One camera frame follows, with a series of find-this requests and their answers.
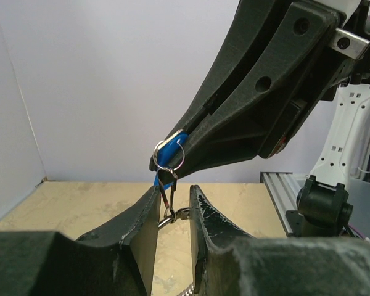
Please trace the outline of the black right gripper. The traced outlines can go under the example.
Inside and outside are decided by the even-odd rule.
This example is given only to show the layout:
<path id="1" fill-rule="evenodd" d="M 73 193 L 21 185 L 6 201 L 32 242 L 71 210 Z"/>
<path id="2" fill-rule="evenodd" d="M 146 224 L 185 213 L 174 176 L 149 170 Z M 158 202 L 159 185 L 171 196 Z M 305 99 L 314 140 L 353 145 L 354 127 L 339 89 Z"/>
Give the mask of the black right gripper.
<path id="1" fill-rule="evenodd" d="M 332 35 L 321 60 L 303 79 L 302 87 L 277 121 L 270 158 L 285 148 L 319 101 L 332 101 L 339 86 L 366 84 L 370 88 L 370 1 L 321 1 L 342 13 L 343 23 Z"/>

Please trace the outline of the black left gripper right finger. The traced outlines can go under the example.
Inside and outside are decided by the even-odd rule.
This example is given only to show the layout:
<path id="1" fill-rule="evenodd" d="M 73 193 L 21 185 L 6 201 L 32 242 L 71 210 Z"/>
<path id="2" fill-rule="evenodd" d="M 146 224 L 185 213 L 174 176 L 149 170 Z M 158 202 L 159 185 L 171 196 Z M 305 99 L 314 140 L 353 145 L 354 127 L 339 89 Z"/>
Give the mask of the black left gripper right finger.
<path id="1" fill-rule="evenodd" d="M 355 238 L 258 239 L 201 188 L 189 197 L 197 295 L 370 295 L 370 243 Z"/>

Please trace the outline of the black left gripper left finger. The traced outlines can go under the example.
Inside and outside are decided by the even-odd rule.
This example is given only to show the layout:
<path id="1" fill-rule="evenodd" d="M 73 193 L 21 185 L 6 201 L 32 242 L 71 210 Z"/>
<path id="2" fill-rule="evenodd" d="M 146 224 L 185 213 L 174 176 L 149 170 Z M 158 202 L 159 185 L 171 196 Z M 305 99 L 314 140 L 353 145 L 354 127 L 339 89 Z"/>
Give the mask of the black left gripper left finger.
<path id="1" fill-rule="evenodd" d="M 57 231 L 0 231 L 0 295 L 150 295 L 160 193 L 77 239 Z"/>

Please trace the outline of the metal keyring with carabiner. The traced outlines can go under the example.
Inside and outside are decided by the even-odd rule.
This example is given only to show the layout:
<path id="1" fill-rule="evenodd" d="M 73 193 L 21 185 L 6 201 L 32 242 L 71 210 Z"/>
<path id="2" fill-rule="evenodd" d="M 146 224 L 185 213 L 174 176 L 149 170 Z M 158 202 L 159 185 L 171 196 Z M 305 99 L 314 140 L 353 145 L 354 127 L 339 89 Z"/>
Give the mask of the metal keyring with carabiner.
<path id="1" fill-rule="evenodd" d="M 167 171 L 172 174 L 173 181 L 169 182 L 168 184 L 162 183 L 162 177 L 160 176 L 162 171 Z M 174 211 L 173 202 L 174 202 L 174 194 L 176 191 L 178 177 L 175 175 L 175 171 L 173 168 L 162 168 L 157 171 L 154 180 L 154 186 L 158 186 L 160 190 L 160 195 L 163 200 L 163 204 L 165 206 L 165 212 L 163 215 L 163 219 L 159 222 L 158 229 L 161 230 L 165 226 L 169 224 L 175 223 L 177 220 L 187 220 L 189 218 L 189 207 L 180 208 L 177 211 Z"/>

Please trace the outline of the blue-capped key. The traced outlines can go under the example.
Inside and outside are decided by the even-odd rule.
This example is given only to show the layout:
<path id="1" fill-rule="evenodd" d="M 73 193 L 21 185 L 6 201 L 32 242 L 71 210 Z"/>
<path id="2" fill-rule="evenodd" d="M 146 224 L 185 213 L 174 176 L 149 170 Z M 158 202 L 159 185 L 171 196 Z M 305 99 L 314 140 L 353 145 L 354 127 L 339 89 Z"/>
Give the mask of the blue-capped key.
<path id="1" fill-rule="evenodd" d="M 160 141 L 154 148 L 152 153 L 149 168 L 151 171 L 158 171 L 159 169 L 168 167 L 168 163 L 175 156 L 175 153 L 181 149 L 182 160 L 177 167 L 173 167 L 173 170 L 178 170 L 185 161 L 185 152 L 183 145 L 188 139 L 188 135 L 183 129 L 179 129 L 174 132 L 167 139 Z"/>

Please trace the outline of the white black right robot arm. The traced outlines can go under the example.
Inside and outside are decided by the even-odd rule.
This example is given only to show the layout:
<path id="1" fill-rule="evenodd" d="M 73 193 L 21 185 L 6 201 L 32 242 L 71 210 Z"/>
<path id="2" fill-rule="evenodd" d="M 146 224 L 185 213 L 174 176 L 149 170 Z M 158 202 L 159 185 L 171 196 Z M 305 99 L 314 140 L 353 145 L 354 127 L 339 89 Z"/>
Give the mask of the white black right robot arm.
<path id="1" fill-rule="evenodd" d="M 337 101 L 323 151 L 297 197 L 298 236 L 338 236 L 370 115 L 369 1 L 240 1 L 195 98 L 149 168 L 167 184 L 280 153 L 319 101 Z"/>

